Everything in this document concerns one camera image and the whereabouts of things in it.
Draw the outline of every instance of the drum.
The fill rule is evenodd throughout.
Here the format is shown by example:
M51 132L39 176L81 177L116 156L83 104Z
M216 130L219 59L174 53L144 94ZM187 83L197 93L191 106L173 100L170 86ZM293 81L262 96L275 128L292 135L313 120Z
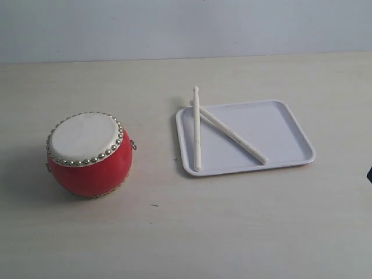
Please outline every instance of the drum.
M96 198L126 179L136 148L112 115L79 113L61 121L48 135L48 169L68 191Z

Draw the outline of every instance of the wall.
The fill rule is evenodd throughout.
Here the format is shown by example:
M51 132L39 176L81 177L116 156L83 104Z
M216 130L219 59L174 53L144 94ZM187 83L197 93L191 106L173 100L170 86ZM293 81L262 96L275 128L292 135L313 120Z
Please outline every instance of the wall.
M2 0L0 62L372 50L370 0Z

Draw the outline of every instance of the tray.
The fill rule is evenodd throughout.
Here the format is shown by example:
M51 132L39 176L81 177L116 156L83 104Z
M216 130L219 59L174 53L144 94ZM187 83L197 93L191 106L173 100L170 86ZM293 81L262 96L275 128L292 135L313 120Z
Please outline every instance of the tray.
M315 160L316 153L289 107L278 100L205 106L269 159L260 164L231 138L201 117L202 170L194 170L193 108L177 112L182 163L192 176L212 176L299 166Z

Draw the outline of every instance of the white drumstick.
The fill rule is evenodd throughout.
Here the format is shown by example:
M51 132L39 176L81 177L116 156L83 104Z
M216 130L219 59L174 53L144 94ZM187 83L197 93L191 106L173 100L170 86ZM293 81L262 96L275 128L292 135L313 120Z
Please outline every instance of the white drumstick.
M227 127L224 123L218 120L215 116L213 116L210 112L208 112L202 106L199 107L200 113L205 116L210 122L212 122L218 129L220 129L223 133L229 136L232 140L234 140L238 145L240 145L244 150L246 150L249 154L255 157L261 164L266 164L268 159L264 154L254 148L252 145L247 143L242 137L236 134L232 129Z
M194 87L194 168L202 170L202 150L200 145L200 110L199 110L199 88Z

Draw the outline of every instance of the white drumhead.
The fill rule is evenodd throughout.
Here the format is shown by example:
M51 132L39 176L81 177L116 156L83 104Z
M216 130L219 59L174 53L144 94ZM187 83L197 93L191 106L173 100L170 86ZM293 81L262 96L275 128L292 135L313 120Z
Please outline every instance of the white drumhead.
M108 115L84 113L60 124L50 138L55 158L83 161L110 150L118 139L118 124Z

